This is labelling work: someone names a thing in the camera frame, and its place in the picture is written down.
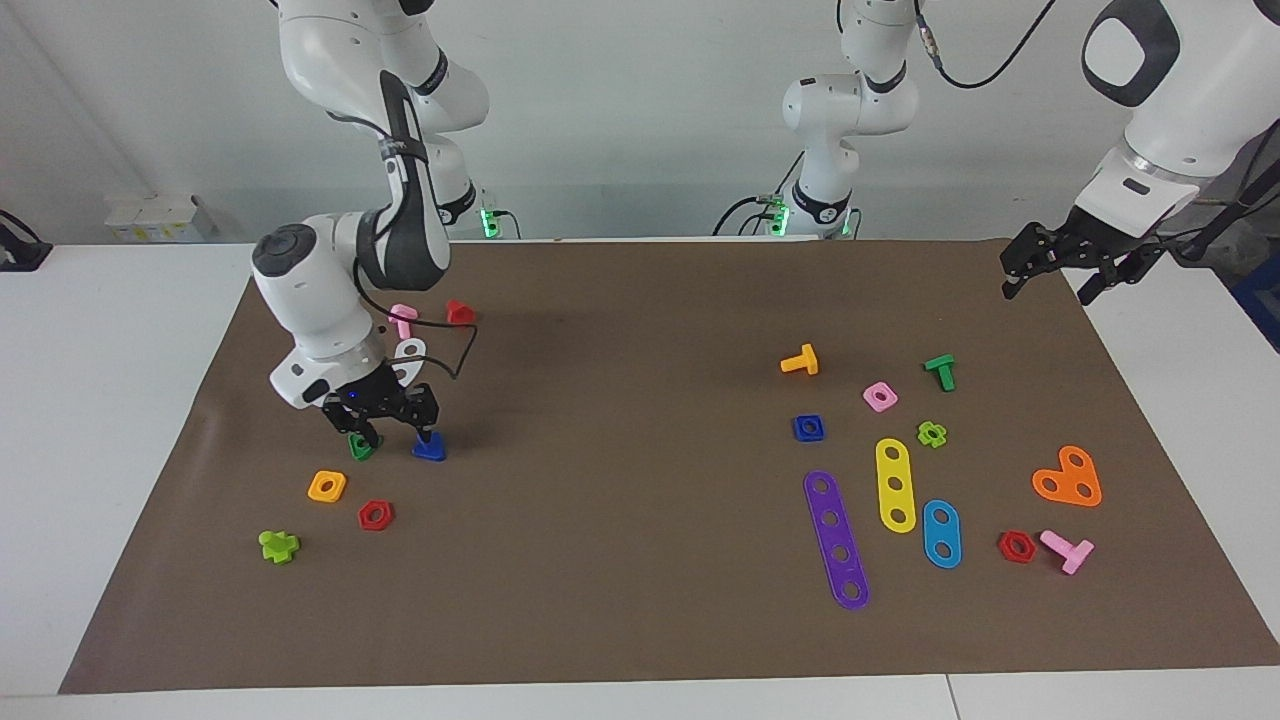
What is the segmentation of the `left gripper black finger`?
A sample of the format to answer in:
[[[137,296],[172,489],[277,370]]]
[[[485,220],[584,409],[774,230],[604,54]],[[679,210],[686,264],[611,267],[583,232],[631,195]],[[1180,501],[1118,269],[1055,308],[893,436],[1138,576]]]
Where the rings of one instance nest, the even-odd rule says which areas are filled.
[[[1028,281],[1060,269],[1057,236],[1039,223],[1027,224],[1001,252],[1005,299],[1015,299]]]
[[[1137,284],[1151,270],[1151,251],[1133,250],[1119,264],[1103,260],[1097,272],[1078,290],[1082,306],[1089,306],[1105,291],[1119,284]]]

